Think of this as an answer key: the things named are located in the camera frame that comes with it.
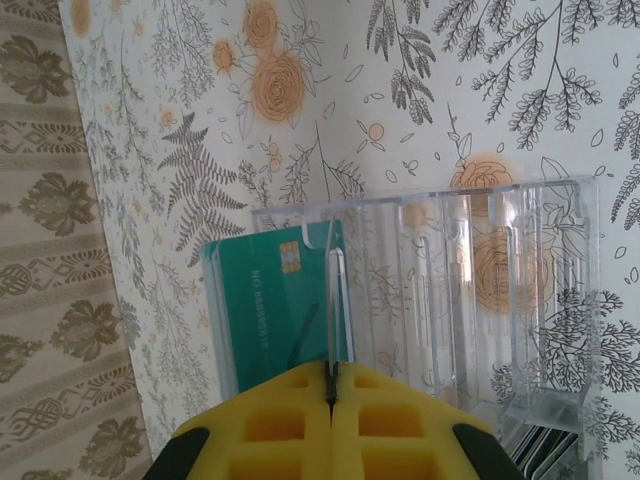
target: clear acrylic card holder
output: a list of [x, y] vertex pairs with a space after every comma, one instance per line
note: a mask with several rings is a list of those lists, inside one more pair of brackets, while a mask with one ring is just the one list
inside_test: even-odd
[[[595, 179], [273, 207], [253, 218], [257, 232], [340, 222], [344, 251], [331, 238], [306, 247], [327, 249], [328, 310], [344, 309], [333, 317], [347, 324], [349, 359], [477, 415], [504, 445], [524, 424], [576, 433], [575, 478], [601, 478]], [[232, 365], [219, 370], [233, 375]]]

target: green card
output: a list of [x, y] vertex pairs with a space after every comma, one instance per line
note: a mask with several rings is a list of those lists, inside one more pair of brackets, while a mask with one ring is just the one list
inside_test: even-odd
[[[228, 363], [233, 362], [237, 393], [302, 363], [328, 359], [325, 245], [329, 228], [329, 222], [315, 223], [308, 225], [306, 236], [301, 227], [291, 227], [203, 247], [209, 310], [214, 340], [218, 340], [216, 350], [226, 352], [222, 357], [216, 354], [218, 370], [221, 377], [225, 371], [227, 377], [232, 376]], [[337, 265], [344, 252], [339, 221], [334, 221], [333, 237], [330, 258]], [[330, 268], [334, 278], [340, 268], [344, 270]], [[334, 307], [336, 302], [336, 352], [339, 360], [347, 361], [340, 292]], [[221, 339], [230, 341], [231, 348], [221, 344]]]

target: card chip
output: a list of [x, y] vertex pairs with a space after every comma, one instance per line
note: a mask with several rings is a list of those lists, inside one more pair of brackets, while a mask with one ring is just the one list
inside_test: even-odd
[[282, 273], [294, 273], [302, 269], [300, 265], [300, 248], [298, 242], [285, 242], [280, 244], [280, 260]]

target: beige damask wallpaper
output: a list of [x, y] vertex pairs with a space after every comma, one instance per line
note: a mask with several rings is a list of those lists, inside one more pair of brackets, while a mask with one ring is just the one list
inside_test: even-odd
[[150, 463], [54, 0], [0, 1], [0, 476]]
[[[594, 428], [605, 478], [640, 475], [638, 0], [60, 7], [154, 453], [219, 400], [198, 248], [249, 231], [252, 206], [595, 175], [605, 390]], [[545, 205], [547, 263], [580, 255], [574, 209], [569, 190]], [[504, 239], [480, 232], [474, 245], [479, 303], [500, 312], [490, 273], [506, 271]], [[375, 259], [367, 274], [376, 318], [393, 321], [402, 279]], [[583, 352], [563, 335], [585, 299], [566, 293], [546, 319], [554, 381], [580, 388]], [[379, 367], [402, 376], [401, 350], [377, 352]], [[510, 372], [489, 372], [499, 400]]]

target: orange rose pattern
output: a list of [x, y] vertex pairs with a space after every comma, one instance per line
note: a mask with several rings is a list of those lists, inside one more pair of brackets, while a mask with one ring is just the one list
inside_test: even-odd
[[[494, 156], [481, 155], [476, 158], [471, 157], [461, 170], [453, 174], [451, 186], [454, 188], [490, 188], [512, 181], [507, 168], [496, 161]], [[487, 217], [489, 215], [487, 195], [473, 195], [471, 210], [474, 215]]]
[[213, 46], [213, 62], [218, 67], [218, 73], [224, 71], [229, 73], [235, 57], [231, 45], [226, 40], [220, 40]]
[[71, 3], [71, 25], [78, 37], [89, 33], [91, 26], [91, 7], [89, 0], [73, 0]]
[[[510, 312], [509, 299], [509, 255], [508, 237], [504, 229], [497, 229], [489, 234], [476, 235], [473, 239], [473, 261], [476, 282], [476, 300], [488, 310], [507, 314]], [[532, 254], [526, 262], [525, 285], [517, 292], [519, 308], [531, 308], [538, 305], [540, 292], [546, 300], [552, 282], [549, 281], [551, 257], [548, 252], [542, 258]]]
[[304, 83], [300, 60], [289, 54], [269, 57], [258, 65], [254, 103], [267, 120], [282, 122], [302, 106]]
[[253, 48], [272, 47], [277, 38], [277, 25], [276, 11], [269, 3], [263, 2], [247, 7], [244, 31], [247, 42]]

